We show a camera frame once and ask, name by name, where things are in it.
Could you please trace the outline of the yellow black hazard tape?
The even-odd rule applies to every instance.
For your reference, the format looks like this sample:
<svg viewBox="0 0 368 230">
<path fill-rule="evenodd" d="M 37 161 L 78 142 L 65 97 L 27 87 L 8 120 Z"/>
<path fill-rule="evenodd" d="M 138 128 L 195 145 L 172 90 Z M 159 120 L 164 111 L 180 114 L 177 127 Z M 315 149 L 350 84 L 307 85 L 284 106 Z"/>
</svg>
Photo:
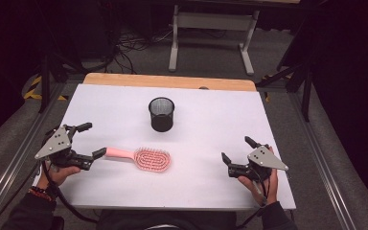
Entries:
<svg viewBox="0 0 368 230">
<path fill-rule="evenodd" d="M 29 89 L 26 91 L 26 93 L 23 96 L 25 100 L 28 100 L 28 99 L 42 100 L 43 99 L 41 94 L 36 93 L 36 89 L 38 85 L 41 83 L 41 81 L 42 81 L 41 76 L 37 76 L 34 78 Z"/>
</svg>

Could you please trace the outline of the black mesh pen holder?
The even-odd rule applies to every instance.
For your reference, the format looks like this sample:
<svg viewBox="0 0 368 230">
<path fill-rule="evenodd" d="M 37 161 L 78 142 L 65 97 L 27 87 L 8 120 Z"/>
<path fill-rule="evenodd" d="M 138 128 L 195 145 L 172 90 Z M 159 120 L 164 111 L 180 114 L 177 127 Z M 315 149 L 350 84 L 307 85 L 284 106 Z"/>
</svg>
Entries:
<svg viewBox="0 0 368 230">
<path fill-rule="evenodd" d="M 151 127 L 158 132 L 167 132 L 173 127 L 175 105 L 166 97 L 158 97 L 150 101 L 149 114 Z"/>
</svg>

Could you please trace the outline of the person's right hand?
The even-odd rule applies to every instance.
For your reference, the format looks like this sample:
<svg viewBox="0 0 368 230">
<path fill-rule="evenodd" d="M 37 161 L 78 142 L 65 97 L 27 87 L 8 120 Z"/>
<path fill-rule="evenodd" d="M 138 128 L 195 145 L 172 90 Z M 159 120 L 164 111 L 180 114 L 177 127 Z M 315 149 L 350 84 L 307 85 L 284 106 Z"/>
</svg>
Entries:
<svg viewBox="0 0 368 230">
<path fill-rule="evenodd" d="M 270 177 L 263 183 L 252 182 L 245 176 L 239 176 L 238 180 L 250 191 L 260 207 L 277 201 L 278 176 L 276 170 L 272 170 Z"/>
</svg>

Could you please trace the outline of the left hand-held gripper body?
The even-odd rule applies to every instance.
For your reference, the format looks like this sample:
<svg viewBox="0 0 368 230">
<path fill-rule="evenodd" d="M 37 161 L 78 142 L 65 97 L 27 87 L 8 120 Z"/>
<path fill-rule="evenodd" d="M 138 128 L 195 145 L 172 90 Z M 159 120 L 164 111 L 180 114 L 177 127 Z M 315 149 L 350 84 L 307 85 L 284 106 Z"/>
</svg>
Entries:
<svg viewBox="0 0 368 230">
<path fill-rule="evenodd" d="M 77 154 L 72 150 L 72 140 L 76 133 L 76 126 L 63 125 L 53 129 L 47 134 L 44 144 L 34 158 L 49 160 L 60 168 L 75 166 L 88 171 L 94 159 L 92 156 Z"/>
</svg>

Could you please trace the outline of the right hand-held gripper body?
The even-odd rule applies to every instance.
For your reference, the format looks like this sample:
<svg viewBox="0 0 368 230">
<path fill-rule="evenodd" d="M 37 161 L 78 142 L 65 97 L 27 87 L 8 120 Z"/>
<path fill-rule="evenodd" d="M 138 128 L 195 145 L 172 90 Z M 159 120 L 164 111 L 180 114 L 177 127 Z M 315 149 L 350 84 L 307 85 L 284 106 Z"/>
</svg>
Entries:
<svg viewBox="0 0 368 230">
<path fill-rule="evenodd" d="M 265 181 L 273 169 L 287 171 L 288 166 L 273 154 L 266 146 L 260 146 L 247 155 L 246 165 L 234 164 L 228 160 L 230 177 L 245 176 L 252 181 Z"/>
</svg>

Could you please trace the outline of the person's dark lap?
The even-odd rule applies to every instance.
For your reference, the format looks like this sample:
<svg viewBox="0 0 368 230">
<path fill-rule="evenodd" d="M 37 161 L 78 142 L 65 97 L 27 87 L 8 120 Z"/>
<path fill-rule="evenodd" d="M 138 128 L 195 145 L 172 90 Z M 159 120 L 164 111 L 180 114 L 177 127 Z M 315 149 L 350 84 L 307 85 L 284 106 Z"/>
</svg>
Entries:
<svg viewBox="0 0 368 230">
<path fill-rule="evenodd" d="M 236 222 L 235 212 L 104 210 L 96 230 L 236 230 Z"/>
</svg>

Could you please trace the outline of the person's left hand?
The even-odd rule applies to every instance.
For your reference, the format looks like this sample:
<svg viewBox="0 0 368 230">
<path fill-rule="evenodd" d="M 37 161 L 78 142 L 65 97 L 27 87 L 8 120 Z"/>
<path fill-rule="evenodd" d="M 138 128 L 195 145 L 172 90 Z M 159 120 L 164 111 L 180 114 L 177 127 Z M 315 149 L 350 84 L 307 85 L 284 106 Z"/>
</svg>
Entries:
<svg viewBox="0 0 368 230">
<path fill-rule="evenodd" d="M 71 166 L 67 168 L 58 168 L 57 170 L 49 170 L 47 172 L 42 172 L 41 176 L 36 183 L 36 187 L 42 190 L 46 190 L 49 186 L 48 178 L 57 184 L 61 185 L 68 176 L 79 173 L 81 171 L 80 168 Z"/>
</svg>

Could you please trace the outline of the aluminium floor rail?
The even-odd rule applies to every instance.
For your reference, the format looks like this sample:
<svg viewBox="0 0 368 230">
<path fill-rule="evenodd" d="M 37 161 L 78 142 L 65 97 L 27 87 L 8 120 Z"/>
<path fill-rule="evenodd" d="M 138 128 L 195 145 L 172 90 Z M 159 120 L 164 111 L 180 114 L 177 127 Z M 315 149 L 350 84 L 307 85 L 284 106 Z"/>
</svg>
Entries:
<svg viewBox="0 0 368 230">
<path fill-rule="evenodd" d="M 315 166 L 318 169 L 321 180 L 325 186 L 328 197 L 330 198 L 342 230 L 357 230 L 357 227 L 346 206 L 341 191 L 334 179 L 334 175 L 332 174 L 331 169 L 323 155 L 323 151 L 319 146 L 319 142 L 313 132 L 311 124 L 307 122 L 305 120 L 305 117 L 303 116 L 303 113 L 301 111 L 302 105 L 299 101 L 298 96 L 295 94 L 289 94 L 288 97 L 292 104 L 292 107 L 296 111 L 297 117 L 300 121 L 300 124 L 302 125 L 305 136 L 310 143 L 310 149 Z"/>
<path fill-rule="evenodd" d="M 42 112 L 40 101 L 27 100 L 0 127 L 0 207 L 19 174 L 25 160 L 31 155 L 36 138 L 63 91 L 64 83 L 56 83 L 49 91 L 50 100 Z"/>
</svg>

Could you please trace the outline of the pink hairbrush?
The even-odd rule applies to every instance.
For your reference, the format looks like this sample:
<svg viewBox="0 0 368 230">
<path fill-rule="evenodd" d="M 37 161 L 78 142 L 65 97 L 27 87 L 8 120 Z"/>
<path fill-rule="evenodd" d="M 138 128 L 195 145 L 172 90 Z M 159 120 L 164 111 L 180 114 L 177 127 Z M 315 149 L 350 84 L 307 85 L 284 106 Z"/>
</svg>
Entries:
<svg viewBox="0 0 368 230">
<path fill-rule="evenodd" d="M 142 171 L 161 173 L 171 164 L 170 154 L 161 149 L 139 148 L 135 151 L 107 148 L 106 157 L 128 158 Z"/>
</svg>

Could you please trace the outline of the black metal stand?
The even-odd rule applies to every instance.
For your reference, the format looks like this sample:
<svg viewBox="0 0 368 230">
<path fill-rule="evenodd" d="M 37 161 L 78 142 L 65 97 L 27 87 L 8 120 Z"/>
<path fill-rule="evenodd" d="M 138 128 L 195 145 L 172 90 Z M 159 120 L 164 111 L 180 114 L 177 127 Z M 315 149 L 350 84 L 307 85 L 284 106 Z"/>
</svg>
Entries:
<svg viewBox="0 0 368 230">
<path fill-rule="evenodd" d="M 301 113 L 306 122 L 310 120 L 309 107 L 312 83 L 310 68 L 312 62 L 315 59 L 316 50 L 317 47 L 313 46 L 305 55 L 301 56 L 302 59 L 296 64 L 256 83 L 256 87 L 261 89 L 267 87 L 275 81 L 284 79 L 286 76 L 290 75 L 290 79 L 285 85 L 285 89 L 288 93 L 296 93 L 300 86 L 304 85 L 303 99 L 301 102 Z"/>
</svg>

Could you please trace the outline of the black tripod stand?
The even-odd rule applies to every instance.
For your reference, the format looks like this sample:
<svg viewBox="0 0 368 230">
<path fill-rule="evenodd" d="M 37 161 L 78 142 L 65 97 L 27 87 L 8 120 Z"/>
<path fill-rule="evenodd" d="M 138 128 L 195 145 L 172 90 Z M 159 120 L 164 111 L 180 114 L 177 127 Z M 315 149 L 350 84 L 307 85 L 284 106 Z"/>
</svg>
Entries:
<svg viewBox="0 0 368 230">
<path fill-rule="evenodd" d="M 41 103 L 39 112 L 43 113 L 52 101 L 53 96 L 50 91 L 50 77 L 56 82 L 65 83 L 68 75 L 64 64 L 70 66 L 81 74 L 88 74 L 89 71 L 84 68 L 80 62 L 75 62 L 60 52 L 55 39 L 48 34 L 41 35 L 38 39 L 40 48 L 40 74 L 41 74 Z"/>
</svg>

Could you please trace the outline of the white table mat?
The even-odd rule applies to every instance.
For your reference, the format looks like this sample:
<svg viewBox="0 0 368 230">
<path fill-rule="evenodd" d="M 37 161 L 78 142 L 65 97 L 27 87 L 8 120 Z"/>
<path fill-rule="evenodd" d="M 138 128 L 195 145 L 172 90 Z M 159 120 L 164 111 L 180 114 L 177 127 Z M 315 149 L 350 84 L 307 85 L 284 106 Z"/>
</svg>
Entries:
<svg viewBox="0 0 368 230">
<path fill-rule="evenodd" d="M 149 103 L 166 97 L 175 105 L 173 126 L 155 131 Z M 139 170 L 129 159 L 102 157 L 91 169 L 72 175 L 60 189 L 81 208 L 229 210 L 256 208 L 250 192 L 228 175 L 224 152 L 245 164 L 249 136 L 274 145 L 261 96 L 250 91 L 222 91 L 81 84 L 63 117 L 68 126 L 90 122 L 73 138 L 72 148 L 89 155 L 111 147 L 165 150 L 165 172 Z"/>
</svg>

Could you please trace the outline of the grey metal table frame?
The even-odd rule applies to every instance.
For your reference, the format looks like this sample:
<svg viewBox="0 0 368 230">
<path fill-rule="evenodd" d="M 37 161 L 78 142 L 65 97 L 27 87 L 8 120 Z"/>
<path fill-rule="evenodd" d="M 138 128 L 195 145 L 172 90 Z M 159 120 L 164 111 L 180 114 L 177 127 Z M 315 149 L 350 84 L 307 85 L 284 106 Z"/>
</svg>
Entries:
<svg viewBox="0 0 368 230">
<path fill-rule="evenodd" d="M 253 76 L 255 71 L 248 54 L 248 49 L 251 43 L 252 35 L 256 29 L 259 15 L 259 11 L 253 11 L 250 15 L 184 12 L 181 11 L 177 5 L 175 5 L 172 16 L 172 47 L 169 70 L 174 72 L 177 67 L 179 28 L 245 31 L 245 39 L 244 42 L 239 44 L 239 49 L 246 74 L 248 76 Z"/>
</svg>

